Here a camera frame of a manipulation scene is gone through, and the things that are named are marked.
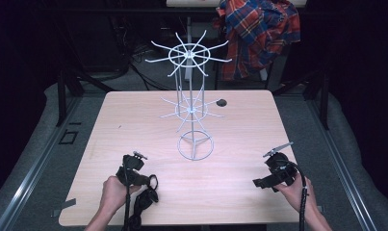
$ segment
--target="blue and red flannel shirt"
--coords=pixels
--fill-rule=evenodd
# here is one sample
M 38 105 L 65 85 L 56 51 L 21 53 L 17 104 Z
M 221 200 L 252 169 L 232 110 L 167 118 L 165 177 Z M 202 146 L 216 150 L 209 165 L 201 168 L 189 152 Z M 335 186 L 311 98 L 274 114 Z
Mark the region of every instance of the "blue and red flannel shirt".
M 287 0 L 221 0 L 231 62 L 222 66 L 222 80 L 248 77 L 266 68 L 284 45 L 300 40 L 296 7 Z

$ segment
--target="hand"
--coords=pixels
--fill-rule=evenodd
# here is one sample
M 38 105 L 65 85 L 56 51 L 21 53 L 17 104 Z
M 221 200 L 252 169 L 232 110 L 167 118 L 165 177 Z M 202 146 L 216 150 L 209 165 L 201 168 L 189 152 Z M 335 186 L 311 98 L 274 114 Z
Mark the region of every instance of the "hand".
M 301 205 L 301 194 L 302 194 L 302 178 L 298 173 L 295 177 L 295 182 L 291 186 L 276 185 L 274 186 L 277 190 L 283 193 L 289 204 L 299 212 Z M 305 202 L 305 220 L 312 230 L 331 230 L 325 217 L 320 213 L 317 207 L 317 200 L 314 194 L 314 188 L 311 184 L 310 179 L 305 177 L 307 184 L 307 200 Z
M 141 186 L 131 186 L 130 194 L 138 191 Z M 104 230 L 116 211 L 125 203 L 127 189 L 116 176 L 110 176 L 103 183 L 100 206 L 86 230 Z

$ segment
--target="gray carpet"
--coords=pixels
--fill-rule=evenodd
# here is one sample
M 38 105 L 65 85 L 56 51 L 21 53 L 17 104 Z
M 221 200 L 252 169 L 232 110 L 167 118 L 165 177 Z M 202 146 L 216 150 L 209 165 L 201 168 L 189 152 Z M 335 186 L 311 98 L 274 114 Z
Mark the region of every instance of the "gray carpet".
M 145 57 L 154 57 L 158 54 L 146 54 Z M 167 64 L 134 63 L 137 69 L 161 84 L 174 88 L 173 79 L 166 77 L 171 70 Z M 206 80 L 206 89 L 214 87 L 212 65 L 207 66 L 210 77 Z M 270 89 L 278 87 L 278 76 L 282 65 L 277 64 L 273 70 Z M 105 84 L 117 90 L 146 90 L 142 78 L 130 70 L 120 78 L 105 81 Z M 84 227 L 62 227 L 58 217 L 51 216 L 51 212 L 59 210 L 65 202 L 71 181 L 79 165 L 86 147 L 92 126 L 104 99 L 104 92 L 89 83 L 83 83 L 86 93 L 81 98 L 67 95 L 69 113 L 65 124 L 55 128 L 58 121 L 57 87 L 52 86 L 45 93 L 48 97 L 46 109 L 39 125 L 29 141 L 26 149 L 13 170 L 10 178 L 0 192 L 0 218 L 10 208 L 13 196 L 19 186 L 24 183 L 25 176 L 31 172 L 31 167 L 44 152 L 50 158 L 44 160 L 39 179 L 35 179 L 33 190 L 27 192 L 22 202 L 22 208 L 14 213 L 10 220 L 11 230 L 83 230 Z M 261 88 L 258 82 L 220 83 L 220 89 L 246 88 L 248 86 Z M 334 230 L 363 230 L 357 214 L 351 206 L 346 193 L 346 187 L 340 180 L 332 158 L 332 150 L 328 146 L 321 124 L 317 122 L 316 102 L 304 101 L 300 91 L 295 89 L 283 96 L 276 96 L 275 101 L 282 117 L 290 141 L 293 141 L 293 150 L 299 166 L 313 181 L 318 204 L 323 206 L 323 214 Z M 374 187 L 371 178 L 360 165 L 359 148 L 353 137 L 342 111 L 333 97 L 330 97 L 328 122 L 330 131 L 326 132 L 336 143 L 342 153 L 348 171 L 362 195 L 362 200 L 368 208 L 377 230 L 388 230 L 388 200 Z M 73 144 L 59 144 L 66 131 L 77 132 Z M 120 227 L 109 227 L 108 230 L 120 230 Z M 268 230 L 298 230 L 296 223 L 269 224 Z

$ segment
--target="rotating rack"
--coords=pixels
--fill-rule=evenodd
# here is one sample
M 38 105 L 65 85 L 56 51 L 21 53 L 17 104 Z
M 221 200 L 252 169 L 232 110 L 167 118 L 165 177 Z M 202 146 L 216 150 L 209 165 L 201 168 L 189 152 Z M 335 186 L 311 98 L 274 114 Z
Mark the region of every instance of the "rotating rack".
M 191 43 L 191 42 L 184 43 L 177 33 L 175 33 L 175 35 L 180 41 L 180 44 L 172 48 L 166 47 L 166 46 L 157 44 L 154 41 L 151 41 L 152 44 L 154 44 L 155 46 L 167 49 L 168 56 L 163 59 L 152 60 L 152 61 L 146 60 L 146 61 L 149 63 L 170 61 L 173 64 L 174 70 L 171 72 L 171 74 L 168 75 L 168 77 L 171 77 L 171 76 L 175 77 L 177 101 L 175 103 L 170 100 L 166 100 L 165 98 L 163 98 L 163 100 L 165 100 L 170 104 L 173 104 L 175 106 L 175 112 L 169 115 L 163 115 L 161 117 L 177 116 L 178 118 L 180 118 L 182 120 L 182 123 L 177 129 L 177 132 L 179 132 L 182 129 L 182 126 L 186 122 L 191 123 L 191 130 L 181 135 L 178 141 L 178 145 L 177 145 L 178 151 L 183 157 L 189 160 L 193 160 L 193 161 L 203 160 L 212 153 L 214 149 L 214 141 L 212 140 L 212 137 L 206 132 L 203 124 L 201 123 L 201 120 L 205 118 L 207 115 L 222 116 L 222 115 L 211 114 L 208 112 L 208 105 L 216 103 L 219 99 L 209 103 L 205 103 L 205 77 L 208 76 L 208 74 L 205 73 L 205 65 L 210 60 L 223 62 L 223 63 L 227 63 L 231 61 L 231 60 L 221 60 L 221 59 L 212 58 L 211 52 L 210 52 L 210 50 L 212 49 L 216 49 L 226 45 L 228 41 L 223 44 L 207 48 L 199 44 L 205 37 L 206 31 L 204 31 L 202 37 L 198 40 L 197 43 Z M 189 85 L 190 85 L 189 96 L 184 94 L 184 92 L 182 91 L 181 67 L 186 68 L 185 80 L 189 81 Z M 194 95 L 193 93 L 193 84 L 192 84 L 193 68 L 199 69 L 199 71 L 202 73 L 202 85 L 200 87 L 199 92 L 196 95 Z M 196 123 L 200 125 L 200 129 L 195 129 L 194 125 Z M 205 146 L 206 153 L 198 153 L 197 149 L 200 145 L 202 147 Z

